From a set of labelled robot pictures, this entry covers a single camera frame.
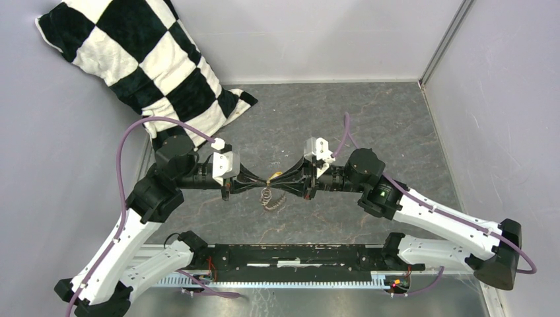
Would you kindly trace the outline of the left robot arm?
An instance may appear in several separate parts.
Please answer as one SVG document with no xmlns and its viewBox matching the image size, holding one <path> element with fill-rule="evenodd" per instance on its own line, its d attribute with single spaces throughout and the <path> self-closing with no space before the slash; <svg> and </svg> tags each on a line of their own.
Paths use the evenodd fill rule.
<svg viewBox="0 0 560 317">
<path fill-rule="evenodd" d="M 183 190 L 218 189 L 227 198 L 236 188 L 255 184 L 229 144 L 216 139 L 213 154 L 200 161 L 192 140 L 173 136 L 155 148 L 155 163 L 122 198 L 120 217 L 109 237 L 84 269 L 60 280 L 55 292 L 68 303 L 68 316 L 123 316 L 132 302 L 168 274 L 207 262 L 207 243 L 192 231 L 147 261 L 130 261 L 147 239 L 184 202 Z"/>
</svg>

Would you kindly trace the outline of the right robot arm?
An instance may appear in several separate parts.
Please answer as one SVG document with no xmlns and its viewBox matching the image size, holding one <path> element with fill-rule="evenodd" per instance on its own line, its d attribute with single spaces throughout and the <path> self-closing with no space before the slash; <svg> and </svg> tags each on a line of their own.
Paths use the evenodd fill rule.
<svg viewBox="0 0 560 317">
<path fill-rule="evenodd" d="M 354 150 L 344 166 L 310 155 L 270 180 L 269 185 L 307 200 L 317 191 L 360 193 L 357 204 L 369 215 L 419 227 L 445 240 L 429 248 L 404 234 L 393 235 L 387 241 L 390 246 L 381 252 L 382 263 L 389 269 L 399 269 L 405 263 L 427 265 L 432 261 L 443 266 L 448 262 L 472 271 L 489 286 L 513 290 L 520 272 L 520 223 L 512 219 L 486 221 L 439 205 L 387 177 L 385 166 L 366 148 Z"/>
</svg>

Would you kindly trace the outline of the silver keyring bundle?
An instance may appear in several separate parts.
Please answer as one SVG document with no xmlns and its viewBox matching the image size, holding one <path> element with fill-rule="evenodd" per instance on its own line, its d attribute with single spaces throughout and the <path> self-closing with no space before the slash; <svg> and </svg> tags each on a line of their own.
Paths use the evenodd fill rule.
<svg viewBox="0 0 560 317">
<path fill-rule="evenodd" d="M 265 187 L 260 192 L 259 202 L 264 211 L 275 211 L 284 205 L 286 194 L 286 191 L 281 191 L 280 196 L 274 197 L 272 189 Z"/>
</svg>

